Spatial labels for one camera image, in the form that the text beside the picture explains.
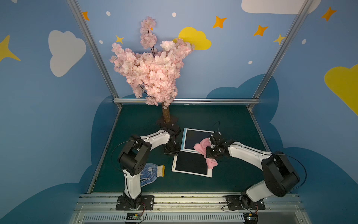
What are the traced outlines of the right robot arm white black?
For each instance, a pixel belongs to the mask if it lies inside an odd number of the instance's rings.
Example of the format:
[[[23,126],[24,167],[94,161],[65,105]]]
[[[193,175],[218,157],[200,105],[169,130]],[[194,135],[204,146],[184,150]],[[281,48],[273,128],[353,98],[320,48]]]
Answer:
[[[260,200],[276,196],[284,197],[299,182],[300,177],[281,151],[274,153],[246,146],[238,141],[225,140],[219,132],[204,139],[206,158],[218,159],[224,155],[254,165],[263,172],[263,180],[247,188],[238,198],[243,209],[252,209]]]

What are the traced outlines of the white drawing tablet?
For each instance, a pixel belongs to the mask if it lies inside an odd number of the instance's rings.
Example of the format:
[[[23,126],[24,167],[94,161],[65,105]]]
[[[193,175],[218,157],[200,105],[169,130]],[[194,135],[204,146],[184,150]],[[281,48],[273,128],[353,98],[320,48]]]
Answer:
[[[173,160],[172,172],[212,177],[206,159],[199,153],[180,151]]]
[[[195,144],[200,143],[203,139],[208,138],[213,133],[214,131],[184,128],[180,150],[198,154],[199,152],[194,149]]]

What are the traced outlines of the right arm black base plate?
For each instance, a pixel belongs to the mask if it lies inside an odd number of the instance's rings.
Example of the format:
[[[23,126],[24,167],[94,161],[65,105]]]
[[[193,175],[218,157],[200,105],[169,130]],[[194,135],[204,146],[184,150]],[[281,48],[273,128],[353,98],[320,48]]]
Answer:
[[[227,195],[225,200],[229,210],[263,211],[266,210],[263,200],[253,202],[248,196]]]

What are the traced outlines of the pink cloth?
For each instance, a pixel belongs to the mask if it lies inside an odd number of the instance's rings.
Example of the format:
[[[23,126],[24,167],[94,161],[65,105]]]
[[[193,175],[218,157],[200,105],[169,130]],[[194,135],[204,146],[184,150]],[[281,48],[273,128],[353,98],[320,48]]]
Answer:
[[[216,159],[209,158],[207,153],[207,147],[211,147],[211,142],[209,138],[205,138],[200,143],[196,143],[194,145],[194,149],[205,157],[208,169],[213,169],[218,165],[218,162],[216,161]]]

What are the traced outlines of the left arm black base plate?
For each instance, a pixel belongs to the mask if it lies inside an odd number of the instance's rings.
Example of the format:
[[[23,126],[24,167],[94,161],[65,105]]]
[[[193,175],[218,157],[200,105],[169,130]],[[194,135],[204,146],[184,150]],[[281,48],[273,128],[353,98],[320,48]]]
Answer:
[[[131,199],[126,194],[118,197],[115,210],[117,211],[152,211],[154,206],[154,196],[141,196]]]

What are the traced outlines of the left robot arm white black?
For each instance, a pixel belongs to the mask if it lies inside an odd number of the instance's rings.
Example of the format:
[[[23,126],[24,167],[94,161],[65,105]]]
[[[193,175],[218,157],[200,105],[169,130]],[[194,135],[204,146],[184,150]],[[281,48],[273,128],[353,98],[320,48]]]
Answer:
[[[137,211],[142,208],[151,210],[150,205],[145,205],[140,186],[140,173],[144,170],[151,150],[164,146],[166,154],[176,155],[180,151],[180,145],[176,141],[181,133],[181,128],[173,125],[169,128],[162,127],[159,131],[146,135],[132,135],[118,156],[118,162],[125,178],[125,190],[118,197],[117,211]]]

